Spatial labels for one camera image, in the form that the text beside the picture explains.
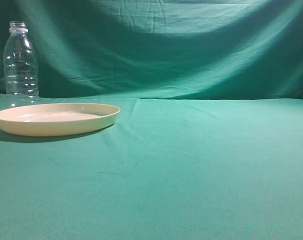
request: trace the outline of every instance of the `teal tablecloth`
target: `teal tablecloth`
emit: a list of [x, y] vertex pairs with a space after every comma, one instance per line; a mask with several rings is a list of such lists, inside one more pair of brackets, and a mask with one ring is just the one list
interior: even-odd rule
[[42, 102], [122, 111], [76, 136], [0, 131], [0, 240], [303, 240], [303, 100]]

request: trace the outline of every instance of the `cream plate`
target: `cream plate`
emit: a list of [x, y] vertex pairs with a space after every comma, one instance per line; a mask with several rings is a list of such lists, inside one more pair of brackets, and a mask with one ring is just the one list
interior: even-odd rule
[[121, 109], [99, 103], [52, 103], [0, 111], [0, 129], [32, 137], [88, 133], [115, 123]]

